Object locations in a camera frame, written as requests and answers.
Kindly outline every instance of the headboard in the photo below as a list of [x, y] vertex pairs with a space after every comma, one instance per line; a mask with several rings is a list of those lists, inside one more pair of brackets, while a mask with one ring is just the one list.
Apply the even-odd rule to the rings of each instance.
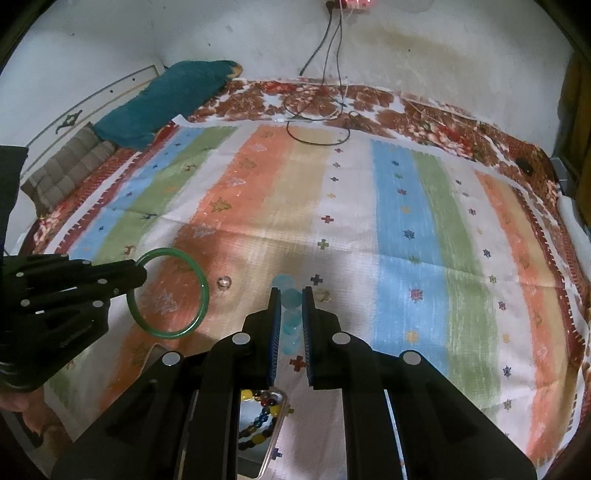
[[[22, 168], [21, 185], [80, 128], [88, 122], [96, 123], [111, 110], [132, 99], [163, 72], [162, 64], [155, 61], [89, 95], [47, 125], [26, 145], [29, 155]], [[19, 191], [17, 204], [8, 222], [4, 254], [18, 253], [26, 234], [36, 220], [33, 202]]]

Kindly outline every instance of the teal pillow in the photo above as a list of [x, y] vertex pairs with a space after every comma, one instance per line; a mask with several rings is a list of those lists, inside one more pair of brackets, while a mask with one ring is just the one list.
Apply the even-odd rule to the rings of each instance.
[[191, 115], [240, 73], [241, 66], [229, 60], [180, 61], [137, 97], [103, 117], [93, 130], [120, 147], [144, 150], [172, 118]]

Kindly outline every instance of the blue stripe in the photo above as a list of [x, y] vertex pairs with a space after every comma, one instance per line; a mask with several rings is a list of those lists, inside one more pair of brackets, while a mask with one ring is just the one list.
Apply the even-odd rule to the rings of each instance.
[[154, 175], [168, 167], [179, 153], [187, 148], [201, 133], [203, 128], [181, 128], [176, 132], [143, 167], [134, 172], [125, 182], [115, 198], [101, 208], [97, 217], [86, 228], [68, 252], [70, 258], [92, 260], [100, 250], [111, 229], [124, 212], [136, 201], [139, 195], [150, 186]]
[[[371, 144], [379, 252], [372, 347], [390, 355], [418, 350], [447, 375], [449, 299], [433, 215], [410, 151], [380, 141]], [[413, 289], [422, 299], [411, 298]], [[406, 340], [408, 332], [418, 334], [416, 342]]]

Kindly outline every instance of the colorful striped cloth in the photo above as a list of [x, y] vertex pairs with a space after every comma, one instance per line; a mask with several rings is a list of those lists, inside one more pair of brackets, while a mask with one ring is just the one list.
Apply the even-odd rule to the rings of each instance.
[[[293, 131], [325, 143], [342, 134]], [[438, 148], [359, 131], [339, 147], [313, 147], [272, 122], [221, 122], [168, 127], [101, 182], [45, 252], [95, 264], [156, 247], [187, 252], [212, 296], [202, 325], [167, 343], [186, 355], [239, 330], [266, 306], [272, 279], [289, 274], [374, 349], [420, 351], [543, 476], [579, 425], [589, 333], [543, 216], [556, 224], [512, 180]], [[148, 271], [137, 292], [144, 316], [181, 328], [199, 301], [194, 274], [169, 258]], [[223, 275], [228, 290], [216, 288]], [[109, 325], [46, 387], [74, 438], [133, 382], [156, 342], [124, 298], [112, 302]], [[277, 386], [294, 413], [266, 478], [345, 478], [340, 392], [308, 388], [297, 355], [280, 352]]]

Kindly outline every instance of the green stripe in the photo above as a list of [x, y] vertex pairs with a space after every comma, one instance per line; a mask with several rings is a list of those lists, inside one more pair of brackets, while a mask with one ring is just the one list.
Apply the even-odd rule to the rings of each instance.
[[[166, 212], [176, 193], [201, 168], [212, 149], [220, 146], [235, 129], [236, 127], [211, 127], [204, 130], [167, 168], [155, 174], [150, 186], [138, 196], [109, 232], [93, 263], [98, 265], [121, 260], [125, 245], [138, 245], [158, 216]], [[149, 213], [155, 216], [146, 219], [145, 215]]]
[[437, 228], [449, 295], [449, 380], [479, 408], [498, 400], [498, 330], [482, 266], [439, 160], [413, 151]]

